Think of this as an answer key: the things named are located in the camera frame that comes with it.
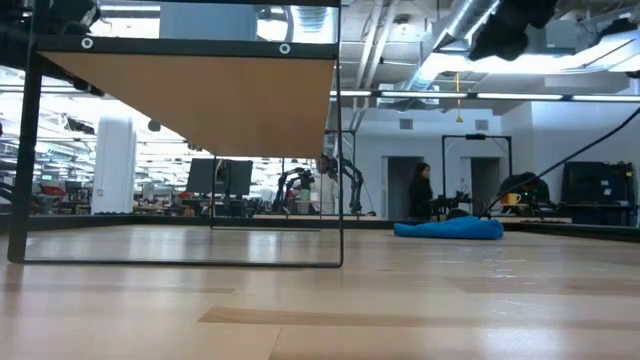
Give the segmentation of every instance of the robotic arm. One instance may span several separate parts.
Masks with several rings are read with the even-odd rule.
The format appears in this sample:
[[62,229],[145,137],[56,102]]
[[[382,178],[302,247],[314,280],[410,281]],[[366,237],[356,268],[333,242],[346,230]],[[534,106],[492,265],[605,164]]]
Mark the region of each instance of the robotic arm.
[[[362,212],[362,203],[360,203],[360,193],[362,191],[362,185],[364,184],[364,178],[362,172],[353,165],[353,162],[349,159],[342,158],[340,162],[342,166],[342,174],[351,180],[351,199],[349,200],[349,209],[351,214],[359,215]],[[331,159],[330,170],[334,174],[338,174],[338,160]]]
[[287,184],[287,178],[289,177],[289,175],[304,174],[305,171],[308,171],[308,170],[298,167],[293,170],[285,171],[282,173],[282,175],[280,175],[280,177],[278,178],[278,192],[276,192],[276,196],[273,200],[273,205],[271,206],[273,210],[277,212],[282,212],[283,210],[285,194],[289,193],[289,190],[291,190],[291,188],[289,187],[287,189],[287,192],[286,193],[284,192],[284,187]]
[[[291,188],[293,188],[293,185],[296,183],[296,181],[300,181],[301,189],[307,189],[307,190],[311,189],[311,183],[315,182],[315,180],[313,179],[313,176],[311,175],[311,171],[304,170],[300,174],[300,176],[297,176],[287,182],[285,197],[286,197],[286,194],[289,194],[289,192],[291,191]],[[289,212],[289,210],[285,206],[286,201],[283,200],[280,202],[280,204],[281,204],[280,207],[282,210]]]

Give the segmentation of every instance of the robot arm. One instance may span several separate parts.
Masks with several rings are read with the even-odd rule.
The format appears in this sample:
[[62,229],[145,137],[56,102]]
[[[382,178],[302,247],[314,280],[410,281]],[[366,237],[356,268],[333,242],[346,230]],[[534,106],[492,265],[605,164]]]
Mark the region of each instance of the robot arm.
[[338,165],[337,159],[331,159],[330,171],[337,174],[338,166],[342,166],[342,174],[351,180],[351,200],[349,201],[349,208],[352,214],[360,214],[362,211],[362,204],[360,203],[360,192],[362,185],[364,184],[364,178],[362,172],[353,165],[353,162],[349,159],[342,158],[340,165]]
[[282,173],[282,175],[280,175],[280,177],[278,178],[278,191],[276,192],[276,196],[273,200],[273,205],[272,205],[273,210],[282,212],[285,194],[286,194],[284,192],[284,189],[285,189],[285,185],[287,185],[287,177],[293,174],[304,174],[305,171],[309,171],[309,170],[305,170],[304,168],[297,167],[293,170],[285,171]]
[[351,160],[348,159],[342,159],[342,166],[343,174],[348,173],[348,171],[344,170],[351,171],[351,174],[348,175],[351,180],[351,200],[349,201],[349,208],[351,209],[352,214],[360,214],[362,211],[360,192],[362,191],[362,185],[364,184],[362,172],[353,165]]

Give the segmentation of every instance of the metal frame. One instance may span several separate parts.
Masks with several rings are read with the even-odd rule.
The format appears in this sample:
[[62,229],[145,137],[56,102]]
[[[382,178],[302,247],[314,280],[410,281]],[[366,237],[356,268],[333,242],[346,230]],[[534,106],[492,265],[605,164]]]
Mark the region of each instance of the metal frame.
[[[83,40],[91,40],[90,48]],[[287,45],[289,52],[281,51]],[[85,54],[174,55],[206,57],[257,57],[335,60],[335,44],[302,44],[263,41],[177,40],[109,38],[81,35],[43,35],[38,50]]]
[[[201,41],[170,39],[124,39],[100,38],[90,36],[46,34],[49,17],[49,0],[35,0],[33,4],[33,21],[29,36],[27,66],[25,68],[25,85],[22,106],[22,123],[20,127],[20,144],[18,162],[16,164],[16,190],[11,228],[9,232],[9,248],[7,258],[10,262],[20,264],[101,264],[101,265],[183,265],[183,266],[247,266],[247,267],[287,267],[287,268],[340,268],[344,264],[344,193],[342,188],[342,167],[339,170],[339,259],[336,262],[243,262],[243,261],[142,261],[126,259],[29,259],[26,257],[27,236],[29,230],[30,195],[33,184],[33,168],[35,162],[35,146],[38,133],[40,95],[42,90],[42,67],[44,58],[38,51],[49,52],[82,52],[82,53],[118,53],[146,55],[190,55],[190,56],[224,56],[224,57],[258,57],[258,58],[295,58],[334,60],[335,82],[338,108],[342,108],[342,88],[340,84],[340,38],[342,35],[342,9],[339,0],[189,0],[189,3],[226,3],[226,4],[271,4],[325,6],[337,8],[337,42],[333,44],[291,44],[265,43],[250,41]],[[288,47],[283,51],[281,46]],[[337,115],[337,136],[342,139],[342,112]],[[342,141],[338,142],[338,154],[342,157]]]
[[511,136],[483,135],[483,139],[469,139],[468,135],[442,135],[442,194],[447,196],[447,162],[446,162],[446,140],[448,138],[465,139],[469,141],[484,141],[486,139],[507,140],[507,152],[509,153],[509,176],[513,175],[513,154],[511,152]]

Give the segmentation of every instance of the fluorescent light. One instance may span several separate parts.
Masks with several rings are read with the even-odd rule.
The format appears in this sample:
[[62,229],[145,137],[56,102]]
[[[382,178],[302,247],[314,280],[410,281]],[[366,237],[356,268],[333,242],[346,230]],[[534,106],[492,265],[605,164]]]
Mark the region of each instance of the fluorescent light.
[[462,99],[466,93],[428,92],[428,91],[383,91],[381,97],[389,98],[420,98],[420,99]]
[[102,11],[160,11],[160,6],[102,5]]
[[640,96],[623,95],[574,95],[574,101],[599,101],[599,102],[640,102]]
[[[331,96],[336,96],[338,94],[337,91],[332,90],[330,92]],[[343,90],[340,91],[340,95],[342,96],[351,96],[351,97],[369,97],[371,96],[371,91],[367,90]]]
[[562,95],[554,94],[500,94],[479,93],[478,99],[504,99],[504,100],[560,100]]
[[[76,90],[74,89],[72,86],[56,86],[56,85],[51,85],[51,86],[42,86],[42,93],[43,94],[47,94],[47,93],[53,93],[53,94],[57,94],[57,93],[77,93],[77,94],[81,94],[82,91],[80,90]],[[2,85],[0,86],[0,92],[7,92],[7,93],[22,93],[24,92],[24,86],[23,85]]]

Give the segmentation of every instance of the door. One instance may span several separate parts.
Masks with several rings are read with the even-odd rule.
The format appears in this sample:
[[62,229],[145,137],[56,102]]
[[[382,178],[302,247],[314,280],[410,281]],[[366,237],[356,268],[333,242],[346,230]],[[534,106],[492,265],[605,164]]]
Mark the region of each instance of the door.
[[471,158],[473,215],[480,215],[500,190],[500,159]]
[[409,186],[417,163],[422,157],[394,156],[387,158],[387,219],[405,220],[409,217]]

